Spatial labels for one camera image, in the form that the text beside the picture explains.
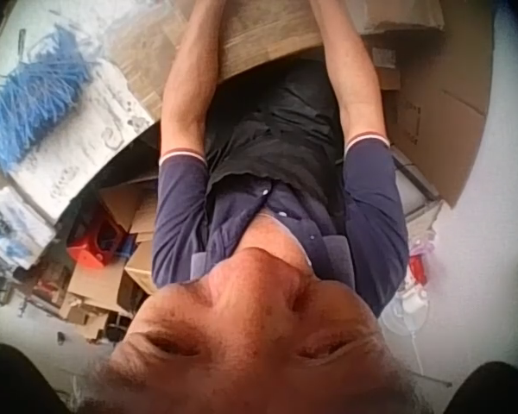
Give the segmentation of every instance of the striped sleeve cuff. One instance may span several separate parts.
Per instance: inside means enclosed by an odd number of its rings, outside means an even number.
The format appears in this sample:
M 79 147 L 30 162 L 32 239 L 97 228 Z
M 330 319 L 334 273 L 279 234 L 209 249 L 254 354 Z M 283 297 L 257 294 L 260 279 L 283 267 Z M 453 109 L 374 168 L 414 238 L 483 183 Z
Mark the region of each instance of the striped sleeve cuff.
M 350 142 L 345 147 L 345 155 L 347 155 L 347 153 L 349 153 L 349 150 L 352 149 L 353 146 L 357 145 L 361 141 L 366 141 L 366 140 L 378 140 L 378 141 L 383 142 L 383 144 L 386 147 L 391 146 L 388 138 L 386 138 L 385 136 L 375 133 L 375 132 L 364 132 L 364 133 L 356 135 L 350 139 Z
M 198 160 L 202 161 L 204 164 L 207 164 L 207 162 L 205 161 L 205 157 L 196 152 L 196 151 L 193 151 L 192 149 L 186 149 L 186 148 L 176 148 L 176 149 L 173 149 L 171 151 L 167 151 L 166 153 L 164 153 L 160 159 L 159 159 L 159 165 L 163 165 L 163 163 L 168 160 L 169 158 L 172 158 L 172 157 L 175 157 L 177 155 L 188 155 L 190 157 L 194 157 L 194 158 L 197 158 Z

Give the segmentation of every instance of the shirt sleeve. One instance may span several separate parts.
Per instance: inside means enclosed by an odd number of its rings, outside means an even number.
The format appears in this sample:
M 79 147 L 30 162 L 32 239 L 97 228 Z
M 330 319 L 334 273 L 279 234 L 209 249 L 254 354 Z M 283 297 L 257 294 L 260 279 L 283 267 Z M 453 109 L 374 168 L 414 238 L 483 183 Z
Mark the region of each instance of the shirt sleeve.
M 203 251 L 202 225 L 209 174 L 202 160 L 176 155 L 160 166 L 152 254 L 158 288 L 188 281 L 194 253 Z
M 377 317 L 405 278 L 407 226 L 391 153 L 379 140 L 361 141 L 345 156 L 345 228 L 357 294 Z

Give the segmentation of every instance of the white cable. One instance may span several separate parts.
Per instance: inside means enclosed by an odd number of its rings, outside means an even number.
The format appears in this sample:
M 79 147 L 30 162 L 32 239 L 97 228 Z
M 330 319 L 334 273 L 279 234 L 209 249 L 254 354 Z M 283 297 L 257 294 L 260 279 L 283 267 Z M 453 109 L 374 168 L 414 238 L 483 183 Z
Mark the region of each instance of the white cable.
M 424 367 L 422 366 L 422 360 L 420 359 L 420 353 L 418 352 L 418 347 L 416 346 L 416 334 L 414 332 L 411 332 L 411 340 L 413 342 L 414 356 L 416 357 L 416 363 L 418 364 L 418 369 L 420 371 L 420 375 L 424 375 Z

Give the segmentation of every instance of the red object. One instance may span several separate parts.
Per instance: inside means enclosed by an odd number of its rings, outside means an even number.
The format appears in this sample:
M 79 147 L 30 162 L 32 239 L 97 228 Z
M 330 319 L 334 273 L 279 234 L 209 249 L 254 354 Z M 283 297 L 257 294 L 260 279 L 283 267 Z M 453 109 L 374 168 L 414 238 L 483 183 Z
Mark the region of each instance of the red object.
M 422 256 L 413 256 L 409 259 L 408 265 L 411 268 L 411 272 L 414 276 L 414 280 L 423 286 L 426 286 L 428 279 L 426 272 L 424 271 L 424 263 L 422 262 Z
M 79 216 L 67 239 L 67 252 L 80 265 L 106 267 L 126 234 L 110 213 L 97 204 L 91 216 Z

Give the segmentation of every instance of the blue bristle brush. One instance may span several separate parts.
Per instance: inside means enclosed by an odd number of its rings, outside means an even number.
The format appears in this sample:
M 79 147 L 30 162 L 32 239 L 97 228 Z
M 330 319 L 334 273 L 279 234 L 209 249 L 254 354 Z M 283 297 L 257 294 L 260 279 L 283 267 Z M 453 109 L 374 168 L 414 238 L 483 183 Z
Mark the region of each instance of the blue bristle brush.
M 56 26 L 52 44 L 20 62 L 0 87 L 0 168 L 7 173 L 67 115 L 91 80 L 75 36 Z

